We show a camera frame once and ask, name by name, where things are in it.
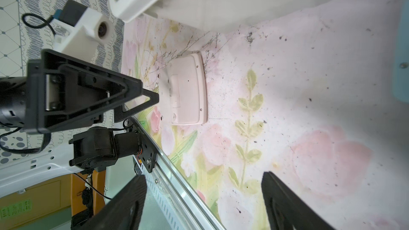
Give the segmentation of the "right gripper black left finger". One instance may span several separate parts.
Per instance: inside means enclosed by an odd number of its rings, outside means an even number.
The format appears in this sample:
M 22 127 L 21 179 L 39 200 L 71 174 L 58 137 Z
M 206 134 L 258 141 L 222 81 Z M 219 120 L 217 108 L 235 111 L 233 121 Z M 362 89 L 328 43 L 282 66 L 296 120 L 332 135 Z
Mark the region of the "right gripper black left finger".
M 144 175 L 135 176 L 108 204 L 81 230 L 137 230 L 139 228 L 147 182 Z

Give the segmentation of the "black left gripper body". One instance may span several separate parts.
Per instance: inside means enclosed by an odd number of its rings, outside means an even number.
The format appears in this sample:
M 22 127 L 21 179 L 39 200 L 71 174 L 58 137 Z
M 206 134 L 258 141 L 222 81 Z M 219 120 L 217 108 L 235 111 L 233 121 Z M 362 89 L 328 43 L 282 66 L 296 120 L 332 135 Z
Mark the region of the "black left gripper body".
M 125 103 L 143 96 L 143 83 L 121 73 L 43 50 L 30 60 L 26 76 L 1 78 L 1 128 L 22 128 L 46 134 L 88 127 L 103 121 L 106 111 L 115 122 L 143 110 Z

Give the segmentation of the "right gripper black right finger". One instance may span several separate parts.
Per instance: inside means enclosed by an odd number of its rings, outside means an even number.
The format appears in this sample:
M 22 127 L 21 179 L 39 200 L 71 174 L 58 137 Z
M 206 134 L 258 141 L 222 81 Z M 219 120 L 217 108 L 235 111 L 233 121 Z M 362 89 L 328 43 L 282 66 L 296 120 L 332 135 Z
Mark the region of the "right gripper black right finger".
M 264 172 L 261 187 L 272 230 L 333 229 L 271 171 Z

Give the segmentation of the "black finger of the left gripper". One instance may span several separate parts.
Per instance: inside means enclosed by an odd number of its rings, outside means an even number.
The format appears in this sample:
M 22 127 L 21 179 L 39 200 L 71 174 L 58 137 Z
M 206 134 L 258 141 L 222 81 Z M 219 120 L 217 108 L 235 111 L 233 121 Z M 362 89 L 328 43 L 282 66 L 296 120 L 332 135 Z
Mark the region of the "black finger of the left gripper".
M 127 99 L 127 101 L 114 108 L 114 122 L 131 118 L 158 103 L 159 94 L 143 88 L 140 95 Z

